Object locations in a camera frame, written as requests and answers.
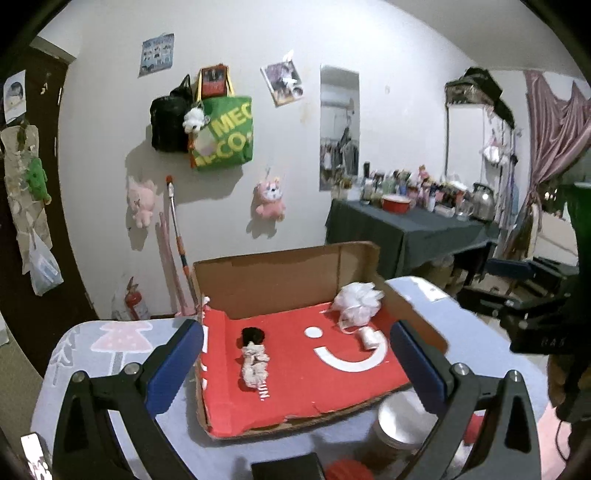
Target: plastic bag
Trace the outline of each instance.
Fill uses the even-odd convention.
[[[29,260],[31,262],[31,285],[33,285],[35,295],[42,296],[45,292],[64,282],[55,257],[35,230],[31,233]]]

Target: small stuffed toy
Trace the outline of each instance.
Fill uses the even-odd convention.
[[[147,228],[152,221],[152,211],[156,203],[156,186],[152,180],[137,183],[129,178],[129,189],[127,193],[129,207],[133,219],[138,228]]]
[[[421,165],[418,168],[418,181],[420,183],[422,183],[425,180],[427,180],[428,178],[429,178],[429,172],[427,171],[427,168],[425,167],[425,165]]]
[[[51,203],[51,196],[47,193],[47,175],[43,170],[41,159],[39,157],[33,157],[29,166],[27,167],[27,173],[25,174],[25,180],[29,185],[29,191],[35,200],[42,200],[45,205]]]
[[[186,134],[198,134],[209,123],[209,117],[203,113],[203,109],[195,106],[184,117],[183,128]]]
[[[256,212],[263,218],[270,218],[281,222],[285,218],[285,205],[283,204],[283,191],[279,185],[279,179],[274,181],[260,181],[256,186],[256,195],[260,205]]]

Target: dark green tablecloth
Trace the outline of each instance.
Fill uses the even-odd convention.
[[[496,242],[496,224],[445,218],[420,208],[403,215],[363,203],[333,200],[326,242],[371,241],[380,247],[378,273],[400,277],[423,263]]]

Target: pink curtain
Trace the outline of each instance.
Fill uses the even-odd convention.
[[[569,100],[558,98],[542,72],[526,70],[527,104],[530,110],[531,173],[518,224],[504,248],[515,257],[529,244],[532,202],[540,204],[537,188],[543,181],[562,173],[591,144],[591,99],[587,100],[573,82]]]

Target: red pot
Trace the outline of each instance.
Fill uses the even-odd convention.
[[[384,195],[382,208],[387,212],[406,213],[410,209],[410,198],[402,195]]]

